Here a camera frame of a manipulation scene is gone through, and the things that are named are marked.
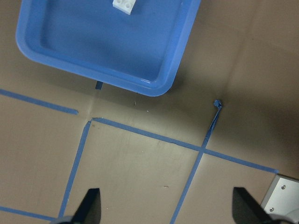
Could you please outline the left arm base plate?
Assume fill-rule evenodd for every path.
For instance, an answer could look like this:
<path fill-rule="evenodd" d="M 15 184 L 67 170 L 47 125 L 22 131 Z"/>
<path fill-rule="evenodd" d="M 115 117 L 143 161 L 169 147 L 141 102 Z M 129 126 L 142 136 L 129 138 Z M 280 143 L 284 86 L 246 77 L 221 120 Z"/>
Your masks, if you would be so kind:
<path fill-rule="evenodd" d="M 261 207 L 268 214 L 299 218 L 299 180 L 286 175 L 276 175 Z"/>

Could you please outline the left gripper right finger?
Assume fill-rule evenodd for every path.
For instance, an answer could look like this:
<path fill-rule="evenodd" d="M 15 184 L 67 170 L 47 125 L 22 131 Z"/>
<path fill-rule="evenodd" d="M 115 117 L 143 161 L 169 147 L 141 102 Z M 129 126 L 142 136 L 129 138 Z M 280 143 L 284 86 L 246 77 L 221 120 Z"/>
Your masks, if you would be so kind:
<path fill-rule="evenodd" d="M 234 187 L 232 217 L 236 224 L 279 224 L 272 219 L 244 187 Z"/>

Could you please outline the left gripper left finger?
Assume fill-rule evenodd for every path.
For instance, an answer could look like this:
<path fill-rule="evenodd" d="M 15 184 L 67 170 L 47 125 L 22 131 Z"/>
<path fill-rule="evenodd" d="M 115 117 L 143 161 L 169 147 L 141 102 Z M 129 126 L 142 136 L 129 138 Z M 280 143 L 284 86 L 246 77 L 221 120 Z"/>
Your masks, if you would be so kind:
<path fill-rule="evenodd" d="M 73 216 L 56 218 L 53 224 L 100 224 L 100 189 L 89 189 Z"/>

